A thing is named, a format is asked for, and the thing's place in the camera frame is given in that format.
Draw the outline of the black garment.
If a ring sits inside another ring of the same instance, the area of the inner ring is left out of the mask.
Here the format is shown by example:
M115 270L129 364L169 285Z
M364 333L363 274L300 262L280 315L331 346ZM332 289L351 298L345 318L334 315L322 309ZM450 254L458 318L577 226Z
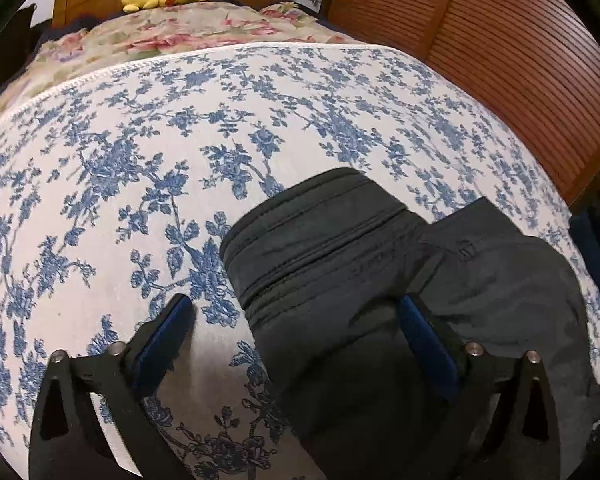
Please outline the black garment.
M600 412L565 257L479 198L428 222L338 168L220 249L279 407L329 479L568 479Z

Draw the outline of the pink floral quilt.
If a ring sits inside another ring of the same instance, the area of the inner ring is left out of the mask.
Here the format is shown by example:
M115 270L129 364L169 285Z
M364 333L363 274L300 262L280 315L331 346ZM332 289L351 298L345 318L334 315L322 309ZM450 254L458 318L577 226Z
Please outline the pink floral quilt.
M285 41L358 42L289 1L256 10L234 0L213 0L121 13L106 21L79 18L66 28L47 29L23 68L1 85L0 117L58 84L108 66L232 44Z

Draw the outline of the brown louvered wardrobe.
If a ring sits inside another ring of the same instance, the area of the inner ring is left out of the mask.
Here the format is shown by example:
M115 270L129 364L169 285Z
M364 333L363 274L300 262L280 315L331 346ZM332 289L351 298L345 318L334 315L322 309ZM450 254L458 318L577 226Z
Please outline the brown louvered wardrobe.
M400 49L492 110L571 207L600 184L600 46L565 0L322 0L352 36Z

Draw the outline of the blue floral white bedspread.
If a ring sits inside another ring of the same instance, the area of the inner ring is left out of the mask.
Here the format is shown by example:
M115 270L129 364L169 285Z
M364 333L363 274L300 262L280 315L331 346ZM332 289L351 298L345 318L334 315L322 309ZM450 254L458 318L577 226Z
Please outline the blue floral white bedspread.
M571 263L600 379L600 292L553 182L500 118L379 46L243 44L96 70L0 118L0 452L28 472L50 354L94 356L184 292L193 340L148 408L198 479L316 479L222 268L230 226L335 167L428 221L478 197Z

